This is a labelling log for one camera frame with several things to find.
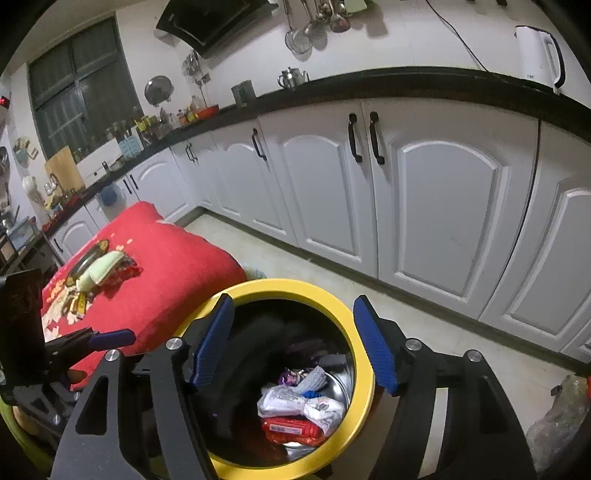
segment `blue gripper pad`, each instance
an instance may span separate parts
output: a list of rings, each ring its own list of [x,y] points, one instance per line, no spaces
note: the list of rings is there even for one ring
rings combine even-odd
[[[133,330],[128,328],[115,330],[114,332],[95,333],[88,340],[90,351],[100,352],[102,350],[111,350],[122,346],[132,345],[135,342]]]
[[[353,304],[355,326],[374,369],[378,385],[393,395],[398,389],[394,355],[375,323],[373,307],[365,295],[359,296]]]
[[[224,346],[234,323],[234,310],[231,296],[225,295],[210,329],[194,355],[191,383],[195,388],[204,387],[212,382],[217,363],[222,357]]]

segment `screw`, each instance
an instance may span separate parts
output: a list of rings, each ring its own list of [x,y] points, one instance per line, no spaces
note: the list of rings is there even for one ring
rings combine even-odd
[[[482,360],[482,354],[478,350],[468,350],[468,360],[470,362],[479,362]]]
[[[409,338],[404,344],[404,346],[409,350],[412,350],[413,352],[418,352],[423,347],[423,344],[421,343],[421,340],[417,340],[416,338]]]
[[[171,339],[166,342],[166,348],[168,350],[176,350],[177,348],[181,348],[183,344],[183,340],[179,337],[172,337]]]
[[[119,351],[113,348],[112,350],[109,350],[107,353],[105,353],[105,358],[108,362],[117,360],[119,358]]]

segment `trash bin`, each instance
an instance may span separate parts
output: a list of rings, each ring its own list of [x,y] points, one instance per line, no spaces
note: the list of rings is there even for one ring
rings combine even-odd
[[[330,293],[305,282],[255,280],[212,297],[176,335],[182,335],[193,319],[207,315],[222,293],[233,298],[234,324],[212,384],[192,399],[217,474],[226,480],[289,480],[318,471],[359,433],[374,397],[374,372],[352,312]],[[353,393],[332,436],[315,451],[289,462],[282,446],[266,440],[256,401],[261,387],[290,367],[286,362],[306,361],[318,352],[350,358]]]

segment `window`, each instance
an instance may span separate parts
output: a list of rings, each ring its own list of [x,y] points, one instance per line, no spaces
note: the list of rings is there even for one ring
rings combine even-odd
[[[139,106],[113,18],[33,62],[29,85],[46,158],[66,145],[83,158],[106,141],[105,129],[134,118]]]

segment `wooden cutting board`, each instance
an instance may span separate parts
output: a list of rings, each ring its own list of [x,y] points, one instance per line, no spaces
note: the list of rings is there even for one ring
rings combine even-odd
[[[45,163],[45,170],[48,176],[52,173],[55,174],[64,191],[73,189],[77,192],[85,187],[82,176],[80,175],[76,163],[74,162],[74,158],[72,157],[70,147],[62,148],[58,153],[47,160]]]

